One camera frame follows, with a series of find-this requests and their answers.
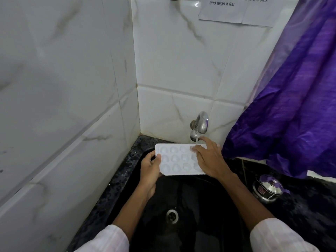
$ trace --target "hand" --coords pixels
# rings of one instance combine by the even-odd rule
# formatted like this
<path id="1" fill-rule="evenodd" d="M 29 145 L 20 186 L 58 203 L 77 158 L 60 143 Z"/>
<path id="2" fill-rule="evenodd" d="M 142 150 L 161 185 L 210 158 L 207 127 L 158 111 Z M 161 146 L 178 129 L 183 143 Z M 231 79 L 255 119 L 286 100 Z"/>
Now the hand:
<path id="1" fill-rule="evenodd" d="M 162 174 L 160 173 L 161 155 L 157 154 L 155 159 L 155 150 L 148 153 L 147 156 L 141 161 L 140 181 L 139 185 L 148 190 L 147 198 L 151 198 L 155 192 L 155 183 Z"/>
<path id="2" fill-rule="evenodd" d="M 200 137 L 200 140 L 205 141 L 207 149 L 201 145 L 196 145 L 192 148 L 192 151 L 197 153 L 200 168 L 215 179 L 222 180 L 230 178 L 233 172 L 229 169 L 222 156 L 220 145 L 207 137 Z"/>

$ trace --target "white paper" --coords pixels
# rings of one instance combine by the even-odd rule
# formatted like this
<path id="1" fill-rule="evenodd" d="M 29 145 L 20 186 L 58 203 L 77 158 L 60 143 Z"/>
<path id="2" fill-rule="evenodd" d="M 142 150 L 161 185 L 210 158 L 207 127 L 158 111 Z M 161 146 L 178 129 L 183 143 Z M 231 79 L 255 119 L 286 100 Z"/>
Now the white paper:
<path id="1" fill-rule="evenodd" d="M 247 0 L 201 0 L 199 19 L 242 23 Z"/>
<path id="2" fill-rule="evenodd" d="M 243 24 L 274 26 L 286 0 L 253 0 L 249 1 Z"/>
<path id="3" fill-rule="evenodd" d="M 274 26 L 287 0 L 202 0 L 199 19 Z"/>

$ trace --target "sink drain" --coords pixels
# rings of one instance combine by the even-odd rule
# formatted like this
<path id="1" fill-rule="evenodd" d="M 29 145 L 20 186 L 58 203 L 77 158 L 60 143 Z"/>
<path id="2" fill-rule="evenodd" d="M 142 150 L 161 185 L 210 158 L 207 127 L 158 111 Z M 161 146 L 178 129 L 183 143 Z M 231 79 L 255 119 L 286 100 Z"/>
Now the sink drain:
<path id="1" fill-rule="evenodd" d="M 168 210 L 166 213 L 166 221 L 175 224 L 179 220 L 179 215 L 176 210 Z"/>

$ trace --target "pot lid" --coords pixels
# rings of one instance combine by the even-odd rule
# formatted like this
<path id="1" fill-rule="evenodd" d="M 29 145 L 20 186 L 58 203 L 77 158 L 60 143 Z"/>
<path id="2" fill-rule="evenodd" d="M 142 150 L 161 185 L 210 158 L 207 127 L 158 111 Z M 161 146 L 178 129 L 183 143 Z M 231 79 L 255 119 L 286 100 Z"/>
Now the pot lid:
<path id="1" fill-rule="evenodd" d="M 281 195 L 283 192 L 285 192 L 282 184 L 271 175 L 261 175 L 259 181 L 261 185 L 271 194 Z"/>

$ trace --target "white sleeve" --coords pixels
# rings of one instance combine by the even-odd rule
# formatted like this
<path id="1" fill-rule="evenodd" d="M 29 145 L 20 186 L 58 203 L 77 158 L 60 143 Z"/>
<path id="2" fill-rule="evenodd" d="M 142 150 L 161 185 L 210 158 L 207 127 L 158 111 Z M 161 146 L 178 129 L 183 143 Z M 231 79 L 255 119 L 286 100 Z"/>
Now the white sleeve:
<path id="1" fill-rule="evenodd" d="M 97 236 L 75 252 L 128 252 L 126 234 L 116 225 L 108 225 Z"/>
<path id="2" fill-rule="evenodd" d="M 258 223 L 250 234 L 254 252 L 319 252 L 288 225 L 276 218 Z"/>

